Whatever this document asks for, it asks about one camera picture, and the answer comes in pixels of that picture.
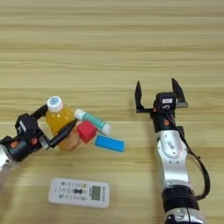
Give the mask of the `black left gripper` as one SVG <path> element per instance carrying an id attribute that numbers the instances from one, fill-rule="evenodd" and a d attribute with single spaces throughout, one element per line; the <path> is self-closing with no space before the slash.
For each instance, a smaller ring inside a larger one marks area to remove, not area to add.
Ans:
<path id="1" fill-rule="evenodd" d="M 46 115 L 47 105 L 43 105 L 34 111 L 31 116 L 36 120 Z M 0 144 L 6 148 L 6 152 L 15 162 L 21 162 L 32 153 L 39 151 L 41 148 L 48 150 L 60 144 L 72 131 L 77 120 L 74 119 L 64 126 L 53 139 L 49 140 L 45 134 L 23 134 L 14 137 L 6 136 L 0 140 Z"/>

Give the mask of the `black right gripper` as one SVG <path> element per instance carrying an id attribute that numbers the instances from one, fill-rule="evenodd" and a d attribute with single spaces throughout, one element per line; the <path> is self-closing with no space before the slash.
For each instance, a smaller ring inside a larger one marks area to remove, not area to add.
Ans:
<path id="1" fill-rule="evenodd" d="M 177 97 L 177 107 L 178 108 L 187 108 L 188 102 L 184 96 L 183 89 L 179 85 L 179 83 L 172 78 L 171 79 L 172 89 L 174 94 Z M 154 130 L 156 133 L 162 130 L 175 130 L 175 112 L 173 109 L 164 109 L 160 111 L 156 111 L 154 108 L 145 108 L 142 103 L 142 90 L 140 81 L 136 84 L 135 90 L 135 103 L 136 103 L 136 112 L 137 113 L 150 113 L 150 118 L 154 124 Z"/>

